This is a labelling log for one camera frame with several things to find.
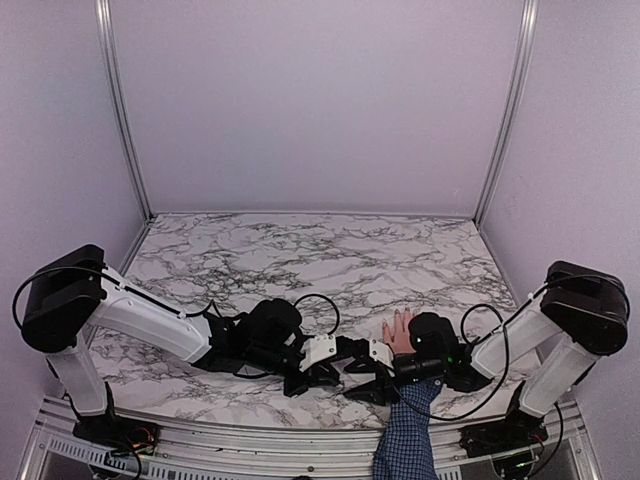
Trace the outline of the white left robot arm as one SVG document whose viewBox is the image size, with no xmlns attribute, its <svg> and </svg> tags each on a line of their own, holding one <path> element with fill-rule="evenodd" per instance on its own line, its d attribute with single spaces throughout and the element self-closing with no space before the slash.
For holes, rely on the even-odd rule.
<svg viewBox="0 0 640 480">
<path fill-rule="evenodd" d="M 283 299 L 231 317 L 213 305 L 188 313 L 134 287 L 92 244 L 39 269 L 18 291 L 28 295 L 24 311 L 13 315 L 24 342 L 45 355 L 76 415 L 106 445 L 125 438 L 126 423 L 115 414 L 111 390 L 82 337 L 87 325 L 128 335 L 203 371 L 240 377 L 251 367 L 257 378 L 281 376 L 288 397 L 337 384 L 336 361 L 370 361 L 367 340 L 304 334 L 301 313 Z"/>
</svg>

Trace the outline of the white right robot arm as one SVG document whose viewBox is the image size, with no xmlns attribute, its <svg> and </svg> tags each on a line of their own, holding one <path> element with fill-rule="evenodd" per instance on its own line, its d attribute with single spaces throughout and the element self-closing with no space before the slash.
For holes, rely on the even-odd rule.
<svg viewBox="0 0 640 480">
<path fill-rule="evenodd" d="M 390 364 L 376 361 L 375 378 L 347 391 L 352 400 L 377 405 L 406 402 L 404 385 L 440 380 L 449 389 L 473 393 L 501 385 L 511 365 L 540 346 L 553 349 L 514 391 L 503 419 L 491 423 L 495 438 L 515 448 L 539 428 L 554 404 L 579 384 L 603 357 L 628 340 L 630 301 L 622 281 L 566 261 L 547 270 L 543 284 L 491 332 L 463 340 L 461 329 L 436 313 L 420 313 L 408 323 L 413 348 Z"/>
</svg>

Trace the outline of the blue checkered sleeve forearm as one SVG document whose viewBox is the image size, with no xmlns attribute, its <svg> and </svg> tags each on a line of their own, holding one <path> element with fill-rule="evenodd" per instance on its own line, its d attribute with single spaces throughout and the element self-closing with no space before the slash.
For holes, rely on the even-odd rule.
<svg viewBox="0 0 640 480">
<path fill-rule="evenodd" d="M 400 388 L 403 397 L 391 405 L 386 430 L 382 434 L 373 459 L 372 478 L 437 479 L 429 435 L 431 403 L 442 390 L 440 379 L 430 379 Z"/>
</svg>

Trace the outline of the person's hand with long nails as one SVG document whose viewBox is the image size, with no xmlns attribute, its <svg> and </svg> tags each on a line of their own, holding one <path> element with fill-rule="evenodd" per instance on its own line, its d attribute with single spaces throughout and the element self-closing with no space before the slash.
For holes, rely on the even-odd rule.
<svg viewBox="0 0 640 480">
<path fill-rule="evenodd" d="M 409 324 L 414 318 L 409 307 L 403 310 L 396 309 L 391 322 L 382 323 L 382 340 L 390 347 L 394 355 L 413 354 L 410 340 Z"/>
</svg>

